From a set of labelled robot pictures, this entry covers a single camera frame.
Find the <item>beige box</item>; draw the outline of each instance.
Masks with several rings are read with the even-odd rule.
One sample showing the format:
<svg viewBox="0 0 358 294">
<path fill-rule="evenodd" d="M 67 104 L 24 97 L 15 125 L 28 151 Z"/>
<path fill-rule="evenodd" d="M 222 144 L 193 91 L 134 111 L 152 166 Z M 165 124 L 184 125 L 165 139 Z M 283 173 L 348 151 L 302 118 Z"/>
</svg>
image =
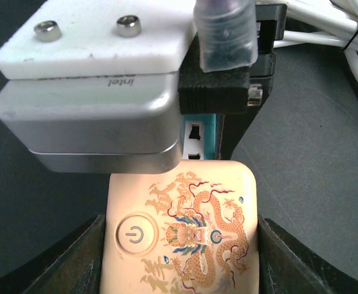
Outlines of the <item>beige box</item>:
<svg viewBox="0 0 358 294">
<path fill-rule="evenodd" d="M 258 294 L 257 223 L 255 178 L 238 162 L 111 175 L 100 292 Z"/>
</svg>

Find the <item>circular button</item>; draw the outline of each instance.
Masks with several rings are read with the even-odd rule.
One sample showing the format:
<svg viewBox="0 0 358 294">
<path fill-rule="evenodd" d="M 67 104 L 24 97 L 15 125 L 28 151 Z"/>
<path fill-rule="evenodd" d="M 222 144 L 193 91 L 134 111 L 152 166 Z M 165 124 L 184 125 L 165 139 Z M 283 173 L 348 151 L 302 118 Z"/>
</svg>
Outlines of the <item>circular button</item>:
<svg viewBox="0 0 358 294">
<path fill-rule="evenodd" d="M 154 226 L 144 216 L 130 216 L 120 224 L 117 240 L 129 253 L 144 252 L 154 242 Z"/>
</svg>

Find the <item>black table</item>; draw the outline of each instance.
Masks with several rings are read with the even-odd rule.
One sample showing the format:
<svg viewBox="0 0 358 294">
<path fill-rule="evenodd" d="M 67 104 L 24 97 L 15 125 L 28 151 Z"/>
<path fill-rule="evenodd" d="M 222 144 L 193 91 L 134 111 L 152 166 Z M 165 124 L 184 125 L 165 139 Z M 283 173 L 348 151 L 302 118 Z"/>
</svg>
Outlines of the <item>black table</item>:
<svg viewBox="0 0 358 294">
<path fill-rule="evenodd" d="M 24 2 L 0 0 L 0 46 L 43 1 Z M 233 159 L 254 172 L 263 216 L 358 280 L 358 91 L 336 48 L 277 54 L 273 93 Z M 104 213 L 108 179 L 46 170 L 0 123 L 0 276 Z"/>
</svg>

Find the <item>cable bundle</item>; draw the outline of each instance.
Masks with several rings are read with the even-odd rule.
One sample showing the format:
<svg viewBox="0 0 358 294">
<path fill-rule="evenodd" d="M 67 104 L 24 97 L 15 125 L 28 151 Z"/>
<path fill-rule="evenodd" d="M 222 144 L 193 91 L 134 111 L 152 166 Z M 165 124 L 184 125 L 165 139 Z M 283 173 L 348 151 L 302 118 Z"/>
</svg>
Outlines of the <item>cable bundle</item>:
<svg viewBox="0 0 358 294">
<path fill-rule="evenodd" d="M 313 43 L 341 47 L 358 82 L 358 0 L 261 0 L 266 4 L 284 3 L 288 16 L 312 25 L 319 32 L 285 31 L 274 48 Z"/>
</svg>

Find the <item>small metal screw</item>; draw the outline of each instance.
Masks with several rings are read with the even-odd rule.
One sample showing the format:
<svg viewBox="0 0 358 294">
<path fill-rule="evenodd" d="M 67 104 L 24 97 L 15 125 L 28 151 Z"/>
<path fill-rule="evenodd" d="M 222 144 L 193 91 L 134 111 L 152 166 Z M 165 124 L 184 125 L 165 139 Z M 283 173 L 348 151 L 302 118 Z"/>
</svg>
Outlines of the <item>small metal screw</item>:
<svg viewBox="0 0 358 294">
<path fill-rule="evenodd" d="M 34 32 L 41 42 L 54 42 L 62 37 L 62 31 L 56 21 L 47 20 L 38 23 Z"/>
<path fill-rule="evenodd" d="M 116 22 L 116 26 L 119 35 L 126 38 L 136 37 L 142 31 L 140 19 L 136 15 L 120 17 Z"/>
<path fill-rule="evenodd" d="M 248 102 L 247 106 L 260 106 L 263 99 L 263 90 L 261 84 L 252 84 L 248 89 Z"/>
</svg>

